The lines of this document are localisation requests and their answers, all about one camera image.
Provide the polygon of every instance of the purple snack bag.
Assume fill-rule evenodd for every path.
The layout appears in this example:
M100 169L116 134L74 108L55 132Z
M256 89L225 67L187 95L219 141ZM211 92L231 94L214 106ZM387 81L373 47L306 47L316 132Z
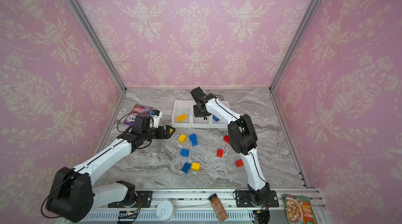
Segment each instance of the purple snack bag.
M152 107L149 106L142 106L139 104L135 104L134 108L131 110L130 114L127 116L127 118L124 120L125 125L132 126L135 121L135 117L140 114L140 113L145 113L151 115L152 112Z

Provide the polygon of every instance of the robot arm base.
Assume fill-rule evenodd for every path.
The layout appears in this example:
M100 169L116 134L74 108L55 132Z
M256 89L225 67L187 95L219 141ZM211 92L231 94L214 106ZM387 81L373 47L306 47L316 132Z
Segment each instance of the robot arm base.
M268 195L270 194L271 190L269 188L269 183L265 183L265 186L257 191L255 191L253 188L251 188L249 185L249 195L251 198L251 201L256 205L256 206L261 206L264 205L268 201Z

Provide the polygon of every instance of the food packet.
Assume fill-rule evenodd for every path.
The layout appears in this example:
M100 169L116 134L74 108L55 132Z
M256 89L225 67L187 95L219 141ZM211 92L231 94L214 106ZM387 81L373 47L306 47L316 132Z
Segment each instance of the food packet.
M310 198L285 194L286 218L290 224L316 224Z
M130 114L124 120L124 124L132 126L134 125L135 117L140 113L145 113L151 115L152 107L149 106L142 106L139 104L135 104L134 108L131 110Z

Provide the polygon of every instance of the red lego brick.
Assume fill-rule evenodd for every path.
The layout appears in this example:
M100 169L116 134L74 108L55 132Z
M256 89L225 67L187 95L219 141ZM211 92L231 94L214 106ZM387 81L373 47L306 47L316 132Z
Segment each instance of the red lego brick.
M224 156L224 151L222 149L218 149L216 156L222 158Z
M225 135L225 136L224 136L224 141L225 141L226 143L230 144L229 136L228 136L228 135Z
M237 167L243 166L244 165L243 160L239 159L238 161L236 161L236 165L237 165Z

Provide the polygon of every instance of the gray marble tabletop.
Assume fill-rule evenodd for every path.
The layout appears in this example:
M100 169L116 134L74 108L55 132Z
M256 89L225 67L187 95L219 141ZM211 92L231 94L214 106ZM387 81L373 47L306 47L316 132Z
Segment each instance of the gray marble tabletop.
M117 136L118 120L138 103L163 112L160 126L171 125L175 100L192 100L190 89L128 90L115 125L105 146ZM204 89L205 93L222 95L229 101L230 109L253 121L258 136L257 154L261 169L271 187L301 187L292 155L285 140L278 117L267 89ZM127 126L120 122L119 129ZM187 140L182 144L178 137L195 133L198 146ZM239 154L223 141L228 129L176 128L168 140L153 140L145 149L136 150L118 161L103 174L95 186L111 184L117 180L133 183L136 188L204 188L247 187L244 166L237 167ZM180 156L181 149L190 151L188 158ZM223 149L223 158L216 156ZM184 174L184 163L201 164L199 172L190 169Z

